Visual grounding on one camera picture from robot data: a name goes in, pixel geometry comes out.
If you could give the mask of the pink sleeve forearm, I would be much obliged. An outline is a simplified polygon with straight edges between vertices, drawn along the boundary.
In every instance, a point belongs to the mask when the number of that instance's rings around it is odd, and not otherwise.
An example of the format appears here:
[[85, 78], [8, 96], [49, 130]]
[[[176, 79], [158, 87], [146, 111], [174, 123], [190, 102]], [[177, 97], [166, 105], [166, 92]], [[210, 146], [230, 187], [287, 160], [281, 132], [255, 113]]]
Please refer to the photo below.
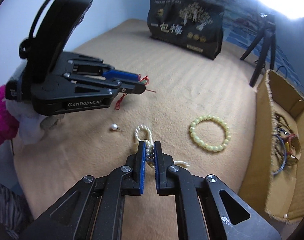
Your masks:
[[5, 98], [6, 86], [0, 87], [0, 146], [6, 140], [12, 140], [16, 137], [19, 122], [8, 112]]

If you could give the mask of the gloved left hand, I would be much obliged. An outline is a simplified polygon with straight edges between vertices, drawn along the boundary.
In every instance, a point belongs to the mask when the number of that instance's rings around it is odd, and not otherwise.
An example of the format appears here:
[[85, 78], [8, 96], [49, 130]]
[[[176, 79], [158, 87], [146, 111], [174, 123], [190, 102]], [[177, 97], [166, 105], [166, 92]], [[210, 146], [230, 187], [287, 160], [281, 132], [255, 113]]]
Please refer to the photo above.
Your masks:
[[23, 145], [39, 142], [46, 132], [55, 128], [64, 114], [45, 116], [36, 113], [30, 102], [6, 99], [7, 111], [19, 122], [19, 137]]

